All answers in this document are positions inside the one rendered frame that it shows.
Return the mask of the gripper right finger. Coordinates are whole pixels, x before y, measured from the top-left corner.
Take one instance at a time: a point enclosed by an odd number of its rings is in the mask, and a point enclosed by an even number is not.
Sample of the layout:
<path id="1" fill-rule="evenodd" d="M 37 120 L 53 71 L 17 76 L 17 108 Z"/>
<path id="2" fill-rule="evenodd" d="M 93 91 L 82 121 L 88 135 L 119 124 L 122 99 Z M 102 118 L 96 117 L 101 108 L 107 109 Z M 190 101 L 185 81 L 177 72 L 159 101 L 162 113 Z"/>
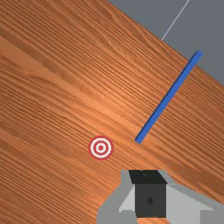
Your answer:
<path id="1" fill-rule="evenodd" d="M 150 179 L 151 218 L 166 218 L 171 224 L 224 224 L 220 202 L 177 184 L 163 170 L 152 170 Z"/>

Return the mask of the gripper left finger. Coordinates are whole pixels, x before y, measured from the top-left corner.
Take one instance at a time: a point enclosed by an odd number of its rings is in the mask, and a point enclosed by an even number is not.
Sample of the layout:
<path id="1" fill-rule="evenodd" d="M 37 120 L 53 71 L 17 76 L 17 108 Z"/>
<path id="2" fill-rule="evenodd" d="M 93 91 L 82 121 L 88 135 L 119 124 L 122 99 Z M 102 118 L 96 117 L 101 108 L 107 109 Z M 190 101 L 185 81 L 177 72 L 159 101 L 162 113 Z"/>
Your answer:
<path id="1" fill-rule="evenodd" d="M 122 170 L 120 185 L 99 207 L 96 224 L 138 224 L 140 210 L 143 210 L 143 197 L 137 194 L 130 172 Z"/>

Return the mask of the long blue stick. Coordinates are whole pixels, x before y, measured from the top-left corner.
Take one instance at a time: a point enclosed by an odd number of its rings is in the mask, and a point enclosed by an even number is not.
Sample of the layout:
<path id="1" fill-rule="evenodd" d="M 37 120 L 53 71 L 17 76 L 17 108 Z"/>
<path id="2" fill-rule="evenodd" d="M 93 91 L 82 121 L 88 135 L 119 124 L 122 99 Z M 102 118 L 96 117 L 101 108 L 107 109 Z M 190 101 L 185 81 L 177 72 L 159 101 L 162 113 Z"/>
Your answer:
<path id="1" fill-rule="evenodd" d="M 193 68 L 200 61 L 202 55 L 203 55 L 202 51 L 197 51 L 187 62 L 184 69 L 181 71 L 180 75 L 178 76 L 178 78 L 173 82 L 170 89 L 165 94 L 164 98 L 157 105 L 156 109 L 153 111 L 153 113 L 150 115 L 147 122 L 144 124 L 144 126 L 141 128 L 141 130 L 137 134 L 135 141 L 138 144 L 140 144 L 145 139 L 146 135 L 149 133 L 149 131 L 152 128 L 152 126 L 154 125 L 154 123 L 162 115 L 163 111 L 165 110 L 165 108 L 167 107 L 169 102 L 172 100 L 172 98 L 178 92 L 181 85 L 184 83 L 186 77 L 189 75 L 189 73 L 193 70 Z"/>

